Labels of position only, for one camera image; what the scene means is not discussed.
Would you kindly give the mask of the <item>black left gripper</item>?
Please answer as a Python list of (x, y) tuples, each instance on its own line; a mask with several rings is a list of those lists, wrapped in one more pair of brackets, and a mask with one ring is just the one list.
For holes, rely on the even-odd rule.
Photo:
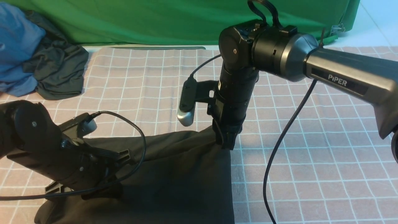
[(121, 190), (116, 173), (131, 160), (128, 150), (114, 152), (69, 138), (44, 105), (26, 100), (1, 104), (3, 157), (53, 180), (46, 199), (73, 191), (89, 198), (107, 188), (116, 197)]

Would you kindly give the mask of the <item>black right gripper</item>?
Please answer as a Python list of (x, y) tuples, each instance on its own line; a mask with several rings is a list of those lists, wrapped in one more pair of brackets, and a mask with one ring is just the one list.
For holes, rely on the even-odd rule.
[(259, 75), (250, 56), (255, 28), (256, 24), (237, 24), (224, 29), (219, 36), (223, 65), (215, 85), (215, 103), (208, 112), (213, 118), (216, 143), (222, 149), (234, 149)]

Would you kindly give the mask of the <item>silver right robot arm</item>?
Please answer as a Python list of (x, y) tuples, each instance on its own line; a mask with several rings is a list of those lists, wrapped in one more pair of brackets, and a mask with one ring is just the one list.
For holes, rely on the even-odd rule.
[(294, 26), (279, 28), (249, 21), (224, 29), (219, 36), (223, 67), (215, 88), (214, 120), (238, 123), (227, 134), (235, 142), (241, 132), (259, 72), (290, 82), (304, 78), (352, 95), (374, 108), (380, 138), (390, 133), (397, 159), (397, 62), (323, 48)]

